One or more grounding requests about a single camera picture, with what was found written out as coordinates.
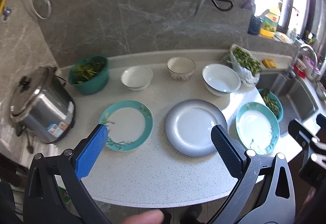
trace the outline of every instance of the faucet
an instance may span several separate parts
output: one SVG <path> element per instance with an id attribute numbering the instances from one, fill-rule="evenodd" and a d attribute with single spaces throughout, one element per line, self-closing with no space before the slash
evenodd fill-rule
<path id="1" fill-rule="evenodd" d="M 308 44 L 302 44 L 300 46 L 300 49 L 298 50 L 298 52 L 296 53 L 296 55 L 294 56 L 292 62 L 290 63 L 290 65 L 288 66 L 286 72 L 284 73 L 284 76 L 287 78 L 287 79 L 290 79 L 290 78 L 294 78 L 295 77 L 295 72 L 294 72 L 294 65 L 296 64 L 297 62 L 297 59 L 299 57 L 299 55 L 301 54 L 302 51 L 309 51 L 312 56 L 313 56 L 313 59 L 314 59 L 314 69 L 312 71 L 312 78 L 315 77 L 316 75 L 316 68 L 317 68 L 317 55 L 316 53 L 314 52 L 314 50 L 312 49 L 311 46 L 309 46 Z"/>

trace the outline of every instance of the marble wall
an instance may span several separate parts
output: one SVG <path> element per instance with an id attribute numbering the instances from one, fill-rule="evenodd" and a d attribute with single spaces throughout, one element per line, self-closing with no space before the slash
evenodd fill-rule
<path id="1" fill-rule="evenodd" d="M 42 0 L 33 0 L 46 14 Z M 251 13 L 232 0 L 229 12 L 198 0 L 54 0 L 44 37 L 60 66 L 94 54 L 116 56 L 174 49 L 226 49 L 232 43 L 255 51 L 292 54 L 292 46 L 247 34 Z"/>
<path id="2" fill-rule="evenodd" d="M 36 18 L 24 6 L 28 0 L 7 0 L 13 12 L 0 22 L 0 153 L 20 163 L 26 136 L 16 136 L 9 120 L 9 100 L 20 78 L 42 65 L 57 66 Z"/>

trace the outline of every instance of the cooker lid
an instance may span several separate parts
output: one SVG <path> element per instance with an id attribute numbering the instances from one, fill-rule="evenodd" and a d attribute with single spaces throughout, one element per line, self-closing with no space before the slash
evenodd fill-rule
<path id="1" fill-rule="evenodd" d="M 14 91 L 10 104 L 11 116 L 17 117 L 25 110 L 33 107 L 36 97 L 43 93 L 45 81 L 48 79 L 49 69 L 40 67 L 33 71 L 29 76 L 23 76 L 19 85 Z"/>

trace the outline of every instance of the stainless steel pot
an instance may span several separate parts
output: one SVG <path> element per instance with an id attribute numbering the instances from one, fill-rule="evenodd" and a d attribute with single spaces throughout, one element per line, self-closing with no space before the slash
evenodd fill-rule
<path id="1" fill-rule="evenodd" d="M 55 71 L 45 66 L 23 76 L 10 102 L 11 120 L 45 143 L 63 138 L 74 125 L 75 104 Z"/>

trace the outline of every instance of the sink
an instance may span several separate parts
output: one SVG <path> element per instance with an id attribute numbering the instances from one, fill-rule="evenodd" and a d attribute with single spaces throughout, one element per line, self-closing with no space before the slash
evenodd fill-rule
<path id="1" fill-rule="evenodd" d="M 268 88 L 280 100 L 284 113 L 279 122 L 281 137 L 287 134 L 287 126 L 291 120 L 296 118 L 301 123 L 305 122 L 318 110 L 304 82 L 299 78 L 287 79 L 282 71 L 263 71 L 256 88 Z"/>

